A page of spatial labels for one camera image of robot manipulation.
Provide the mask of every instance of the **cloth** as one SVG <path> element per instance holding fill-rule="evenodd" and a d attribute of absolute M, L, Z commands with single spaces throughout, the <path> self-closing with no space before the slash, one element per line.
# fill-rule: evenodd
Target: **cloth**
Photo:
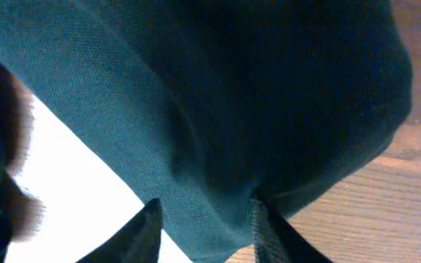
<path fill-rule="evenodd" d="M 386 0 L 0 1 L 0 62 L 160 198 L 194 262 L 252 243 L 252 194 L 289 218 L 378 156 L 411 107 Z"/>

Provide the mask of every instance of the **wooden table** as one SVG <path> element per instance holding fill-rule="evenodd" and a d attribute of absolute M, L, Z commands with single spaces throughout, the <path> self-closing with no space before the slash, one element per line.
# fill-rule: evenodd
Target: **wooden table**
<path fill-rule="evenodd" d="M 392 0 L 414 66 L 414 106 L 379 158 L 289 221 L 337 263 L 421 262 L 421 0 Z M 251 247 L 227 263 L 254 262 Z"/>

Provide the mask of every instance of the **garment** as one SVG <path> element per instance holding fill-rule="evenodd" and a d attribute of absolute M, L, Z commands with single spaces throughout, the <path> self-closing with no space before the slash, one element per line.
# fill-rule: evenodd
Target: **garment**
<path fill-rule="evenodd" d="M 411 108 L 386 0 L 0 1 L 0 62 L 142 201 L 160 198 L 194 262 L 251 244 L 253 194 L 289 218 Z"/>

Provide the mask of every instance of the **white surface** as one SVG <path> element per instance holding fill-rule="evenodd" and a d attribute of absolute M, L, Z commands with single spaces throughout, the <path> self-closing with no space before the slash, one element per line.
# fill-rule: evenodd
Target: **white surface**
<path fill-rule="evenodd" d="M 45 212 L 33 238 L 10 244 L 6 262 L 76 262 L 144 204 L 44 104 L 33 106 L 29 157 L 15 180 Z M 163 230 L 159 262 L 191 262 Z"/>

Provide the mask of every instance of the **wooden floor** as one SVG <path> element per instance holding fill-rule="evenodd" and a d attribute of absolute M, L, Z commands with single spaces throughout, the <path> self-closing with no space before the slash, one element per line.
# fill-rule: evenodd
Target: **wooden floor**
<path fill-rule="evenodd" d="M 421 0 L 392 0 L 414 65 L 414 107 L 394 143 L 289 221 L 336 263 L 421 262 Z M 254 262 L 244 248 L 227 263 Z"/>

